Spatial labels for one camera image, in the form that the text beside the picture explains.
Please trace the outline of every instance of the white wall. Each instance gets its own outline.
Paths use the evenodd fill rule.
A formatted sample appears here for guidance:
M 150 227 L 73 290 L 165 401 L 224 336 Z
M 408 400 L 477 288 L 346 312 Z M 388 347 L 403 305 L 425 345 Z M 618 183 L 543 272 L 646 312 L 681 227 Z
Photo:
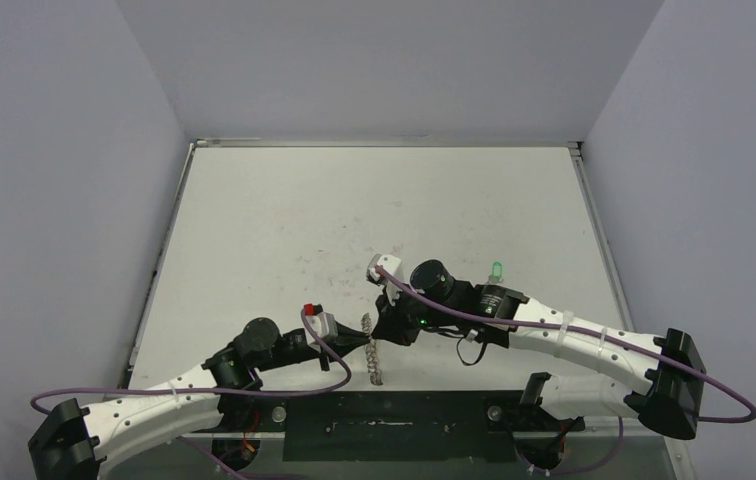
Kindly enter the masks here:
M 667 0 L 584 154 L 637 327 L 692 333 L 756 403 L 756 2 Z M 756 478 L 756 421 L 690 449 L 700 478 Z
M 116 384 L 185 153 L 113 0 L 0 0 L 0 478 L 32 394 Z
M 584 138 L 661 0 L 117 0 L 193 137 Z

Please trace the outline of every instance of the purple cable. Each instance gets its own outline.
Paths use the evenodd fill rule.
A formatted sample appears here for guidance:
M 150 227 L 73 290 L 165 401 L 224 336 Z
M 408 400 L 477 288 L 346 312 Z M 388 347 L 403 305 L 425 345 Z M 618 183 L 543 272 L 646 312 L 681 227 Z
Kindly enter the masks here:
M 240 473 L 234 470 L 233 468 L 229 467 L 228 464 L 226 464 L 221 459 L 217 458 L 216 455 L 213 455 L 213 453 L 209 452 L 207 449 L 199 445 L 198 443 L 184 437 L 178 437 L 179 442 L 183 442 L 190 447 L 198 450 L 201 452 L 205 457 L 209 458 L 212 462 L 214 462 L 216 465 L 219 465 L 219 468 L 225 471 L 228 475 L 236 478 L 237 480 L 289 480 L 289 479 L 299 479 L 299 478 L 307 478 L 304 475 L 282 475 L 282 474 L 274 474 L 274 473 Z
M 468 320 L 470 322 L 477 322 L 477 323 L 490 323 L 495 325 L 510 325 L 510 326 L 517 326 L 517 327 L 530 327 L 530 328 L 540 328 L 545 330 L 560 330 L 561 326 L 557 324 L 547 324 L 547 323 L 536 323 L 536 322 L 528 322 L 528 321 L 522 321 L 522 320 L 507 320 L 503 318 L 490 318 L 490 317 L 481 317 L 478 315 L 471 315 L 469 313 L 459 312 L 457 310 L 453 310 L 449 307 L 446 307 L 445 305 L 440 305 L 437 302 L 434 302 L 432 300 L 429 300 L 422 295 L 419 295 L 416 293 L 412 288 L 405 285 L 404 282 L 401 280 L 393 277 L 389 273 L 387 273 L 386 270 L 384 270 L 383 267 L 376 265 L 375 270 L 384 278 L 386 278 L 390 283 L 401 289 L 406 294 L 410 295 L 411 297 L 415 298 L 419 302 L 433 308 L 434 310 L 443 312 L 448 315 L 452 315 L 453 317 L 460 318 L 462 320 Z M 572 325 L 569 325 L 567 327 L 567 331 L 569 332 L 575 332 L 580 333 L 583 335 L 589 335 L 591 337 L 595 338 L 601 338 L 601 334 L 599 332 L 596 332 L 594 330 L 590 330 L 589 328 L 583 328 L 583 327 L 575 327 Z M 681 362 L 678 362 L 676 360 L 673 360 L 671 358 L 665 357 L 661 354 L 655 353 L 651 350 L 646 350 L 643 347 L 639 347 L 637 345 L 631 344 L 629 342 L 620 340 L 618 338 L 614 337 L 605 337 L 605 341 L 608 343 L 612 343 L 614 345 L 618 345 L 620 347 L 633 350 L 641 355 L 645 355 L 649 358 L 653 358 L 659 362 L 665 363 L 669 366 L 675 367 L 685 373 L 688 373 L 697 379 L 712 385 L 716 387 L 721 392 L 725 393 L 729 397 L 737 400 L 740 402 L 743 406 L 749 409 L 749 414 L 744 415 L 742 417 L 699 417 L 700 422 L 706 422 L 706 423 L 746 423 L 751 422 L 752 420 L 756 419 L 756 406 L 752 402 L 750 402 L 746 397 L 743 395 L 735 392 L 731 389 L 731 387 L 725 385 L 724 383 L 715 380 L 713 377 L 710 377 L 699 370 L 696 370 L 695 368 L 692 368 L 688 365 L 685 365 Z
M 567 468 L 567 469 L 553 469 L 549 470 L 549 475 L 572 475 L 575 473 L 587 473 L 591 472 L 593 470 L 596 470 L 598 468 L 602 468 L 605 465 L 607 465 L 611 460 L 614 459 L 614 457 L 619 454 L 620 449 L 622 449 L 622 444 L 624 443 L 625 439 L 625 426 L 622 424 L 622 417 L 617 417 L 617 420 L 619 420 L 619 434 L 617 435 L 617 443 L 614 445 L 614 448 L 611 449 L 610 452 L 608 452 L 607 455 L 602 457 L 601 460 L 598 462 L 591 464 L 591 465 L 585 465 L 583 467 L 575 467 L 575 468 Z M 519 458 L 522 459 L 522 461 L 525 462 L 526 465 L 531 465 L 531 462 L 526 460 L 524 456 L 520 454 Z M 540 467 L 534 467 L 534 471 L 538 473 L 546 473 L 545 468 Z
M 304 309 L 301 310 L 301 322 L 304 324 L 304 330 L 316 341 L 322 350 L 328 354 L 335 362 L 339 363 L 343 370 L 346 371 L 346 378 L 339 383 L 335 383 L 329 387 L 317 388 L 315 390 L 304 391 L 257 391 L 257 390 L 236 390 L 232 388 L 176 388 L 174 391 L 171 389 L 162 390 L 125 390 L 121 388 L 93 388 L 93 387 L 76 387 L 76 388 L 63 388 L 59 390 L 51 390 L 49 392 L 40 393 L 31 399 L 31 407 L 37 412 L 43 415 L 48 415 L 50 411 L 40 405 L 38 402 L 43 398 L 56 397 L 58 395 L 80 395 L 80 394 L 96 394 L 96 395 L 139 395 L 139 396 L 157 396 L 157 395 L 174 395 L 184 393 L 214 393 L 217 395 L 243 395 L 247 397 L 273 397 L 273 398 L 293 398 L 293 397 L 308 397 L 311 395 L 319 395 L 322 393 L 333 392 L 338 388 L 349 383 L 352 379 L 352 371 L 343 359 L 337 355 L 331 347 L 325 343 L 319 335 L 313 330 L 313 328 L 307 322 L 307 316 Z

